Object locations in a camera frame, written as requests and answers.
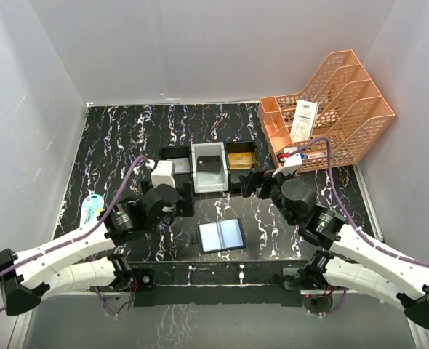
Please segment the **black card holder wallet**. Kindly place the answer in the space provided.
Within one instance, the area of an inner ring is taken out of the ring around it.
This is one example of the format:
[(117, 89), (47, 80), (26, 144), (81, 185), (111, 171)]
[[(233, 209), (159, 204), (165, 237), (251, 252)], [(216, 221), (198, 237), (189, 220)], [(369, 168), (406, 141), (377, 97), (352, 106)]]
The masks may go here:
[(224, 252), (246, 247), (244, 229), (239, 218), (207, 222), (196, 226), (191, 238), (201, 254)]

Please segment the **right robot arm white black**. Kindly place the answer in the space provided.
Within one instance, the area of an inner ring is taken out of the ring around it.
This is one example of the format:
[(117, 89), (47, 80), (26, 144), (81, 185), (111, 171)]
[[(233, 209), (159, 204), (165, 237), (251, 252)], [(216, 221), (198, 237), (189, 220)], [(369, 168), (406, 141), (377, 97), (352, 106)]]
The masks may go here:
[(283, 283), (353, 289), (401, 310), (429, 330), (429, 263), (408, 257), (318, 204), (317, 193), (294, 174), (252, 168), (239, 178), (244, 197), (270, 199), (300, 236), (317, 246), (305, 268)]

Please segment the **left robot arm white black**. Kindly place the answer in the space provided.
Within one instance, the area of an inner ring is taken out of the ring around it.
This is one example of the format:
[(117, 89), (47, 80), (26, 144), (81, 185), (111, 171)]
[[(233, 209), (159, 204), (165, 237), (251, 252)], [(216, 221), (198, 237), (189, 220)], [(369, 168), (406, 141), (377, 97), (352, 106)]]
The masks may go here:
[(23, 252), (0, 251), (0, 290), (7, 316), (34, 309), (42, 300), (74, 289), (126, 289), (132, 270), (122, 254), (93, 262), (87, 258), (139, 240), (194, 214), (193, 184), (160, 184), (135, 200), (114, 204), (86, 225)]

